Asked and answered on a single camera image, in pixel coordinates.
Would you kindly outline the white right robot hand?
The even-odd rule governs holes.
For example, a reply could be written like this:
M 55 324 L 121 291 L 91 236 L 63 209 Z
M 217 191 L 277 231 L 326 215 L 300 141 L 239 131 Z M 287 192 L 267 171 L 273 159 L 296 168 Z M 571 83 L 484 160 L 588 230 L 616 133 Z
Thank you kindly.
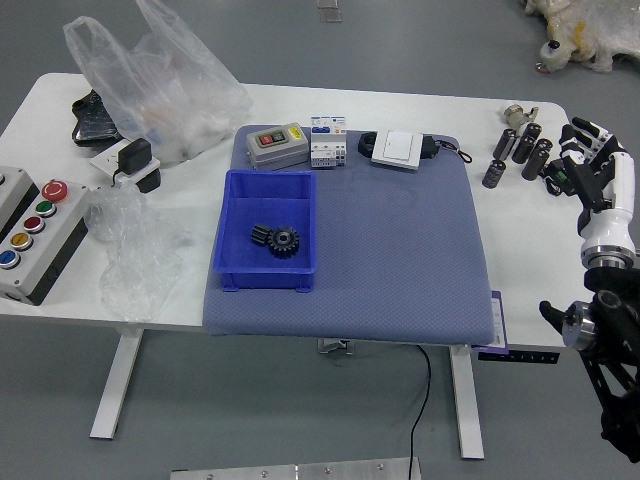
M 634 256 L 629 233 L 634 159 L 613 133 L 579 117 L 563 126 L 559 145 L 565 173 L 583 206 L 577 224 L 582 261 L 613 252 Z

